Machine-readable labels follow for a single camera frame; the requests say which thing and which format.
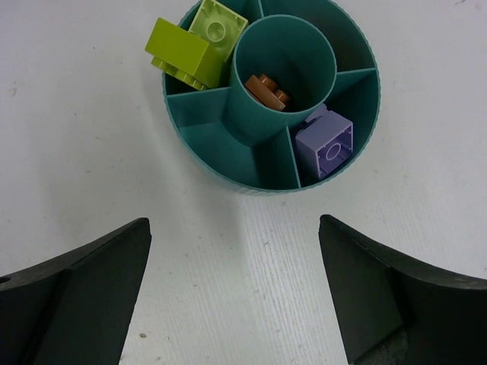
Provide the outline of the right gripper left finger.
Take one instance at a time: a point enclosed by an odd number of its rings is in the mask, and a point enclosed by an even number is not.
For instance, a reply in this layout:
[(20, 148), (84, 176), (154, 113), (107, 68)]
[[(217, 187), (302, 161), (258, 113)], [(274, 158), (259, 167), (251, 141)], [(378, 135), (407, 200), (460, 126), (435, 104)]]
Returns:
[(118, 364), (151, 247), (140, 217), (1, 277), (3, 364)]

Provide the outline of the purple square lego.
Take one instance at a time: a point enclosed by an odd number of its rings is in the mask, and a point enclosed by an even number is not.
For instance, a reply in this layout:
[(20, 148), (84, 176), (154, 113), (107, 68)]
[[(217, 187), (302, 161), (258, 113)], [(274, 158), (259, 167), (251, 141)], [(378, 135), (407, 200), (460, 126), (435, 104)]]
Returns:
[(305, 120), (295, 138), (302, 167), (322, 180), (353, 153), (353, 123), (321, 104)]

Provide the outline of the brown lego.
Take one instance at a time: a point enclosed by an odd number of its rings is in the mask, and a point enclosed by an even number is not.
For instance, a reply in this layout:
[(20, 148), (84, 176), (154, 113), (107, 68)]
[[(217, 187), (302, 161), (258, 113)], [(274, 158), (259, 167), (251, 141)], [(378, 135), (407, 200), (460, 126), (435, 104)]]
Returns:
[(284, 111), (290, 96), (265, 74), (251, 75), (244, 84), (250, 95), (271, 110)]

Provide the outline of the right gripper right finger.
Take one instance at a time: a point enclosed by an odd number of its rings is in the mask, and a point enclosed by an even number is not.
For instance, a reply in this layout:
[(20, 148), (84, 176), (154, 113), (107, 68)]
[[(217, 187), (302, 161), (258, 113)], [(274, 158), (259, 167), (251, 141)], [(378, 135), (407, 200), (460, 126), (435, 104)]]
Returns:
[(329, 214), (320, 249), (350, 364), (484, 364), (486, 281), (414, 259)]

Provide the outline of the teal round divided container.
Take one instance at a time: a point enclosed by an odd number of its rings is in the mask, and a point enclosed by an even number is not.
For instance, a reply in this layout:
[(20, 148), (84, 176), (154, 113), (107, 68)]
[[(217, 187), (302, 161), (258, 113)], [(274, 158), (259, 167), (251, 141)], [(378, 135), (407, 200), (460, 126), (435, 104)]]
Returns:
[[(321, 104), (353, 123), (351, 163), (380, 109), (380, 79), (360, 28), (336, 3), (217, 1), (249, 24), (224, 62), (220, 86), (197, 90), (162, 74), (168, 114), (187, 147), (213, 172), (250, 190), (290, 192), (322, 180), (301, 165), (295, 136)], [(290, 96), (282, 112), (244, 84), (265, 74)]]

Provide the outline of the light green square lego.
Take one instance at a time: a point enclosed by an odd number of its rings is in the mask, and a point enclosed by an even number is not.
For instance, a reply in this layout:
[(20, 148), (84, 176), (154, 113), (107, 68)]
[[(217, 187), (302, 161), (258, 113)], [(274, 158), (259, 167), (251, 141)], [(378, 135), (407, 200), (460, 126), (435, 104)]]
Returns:
[(227, 62), (237, 40), (249, 21), (227, 6), (214, 0), (204, 0), (196, 12), (188, 31), (213, 46)]

